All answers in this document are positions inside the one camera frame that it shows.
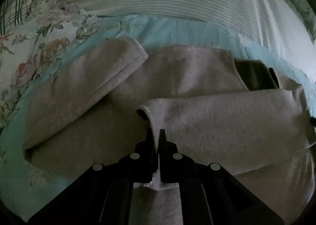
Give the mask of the grey knit sweater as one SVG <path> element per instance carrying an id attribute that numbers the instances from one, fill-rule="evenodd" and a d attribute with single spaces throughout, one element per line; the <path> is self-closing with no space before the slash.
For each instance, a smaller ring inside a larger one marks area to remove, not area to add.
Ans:
<path id="1" fill-rule="evenodd" d="M 194 161 L 218 162 L 283 218 L 315 190 L 315 130 L 303 87 L 227 50 L 171 45 L 149 56 L 121 37 L 87 51 L 32 94 L 32 165 L 76 179 L 159 131 Z"/>

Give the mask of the teal floral bed sheet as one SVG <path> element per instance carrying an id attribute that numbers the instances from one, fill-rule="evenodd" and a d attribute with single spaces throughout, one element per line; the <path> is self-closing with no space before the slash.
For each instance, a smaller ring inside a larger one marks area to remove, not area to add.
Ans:
<path id="1" fill-rule="evenodd" d="M 70 183 L 32 166 L 23 158 L 22 143 L 31 97 L 38 86 L 103 41 L 129 36 L 137 39 L 148 54 L 171 44 L 213 46 L 232 51 L 236 58 L 261 60 L 268 67 L 303 85 L 310 113 L 315 115 L 314 81 L 295 64 L 288 63 L 278 54 L 226 26 L 213 22 L 138 15 L 101 18 L 99 23 L 100 29 L 96 33 L 83 43 L 66 49 L 63 57 L 57 59 L 49 70 L 31 81 L 1 134 L 1 199 L 23 220 L 28 220 Z"/>

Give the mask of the white floral pillow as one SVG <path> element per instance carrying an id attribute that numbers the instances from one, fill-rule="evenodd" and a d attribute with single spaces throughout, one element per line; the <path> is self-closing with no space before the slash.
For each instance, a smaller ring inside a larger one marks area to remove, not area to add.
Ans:
<path id="1" fill-rule="evenodd" d="M 1 127 L 32 80 L 41 76 L 69 45 L 100 27 L 97 16 L 65 0 L 42 2 L 24 22 L 1 35 Z"/>

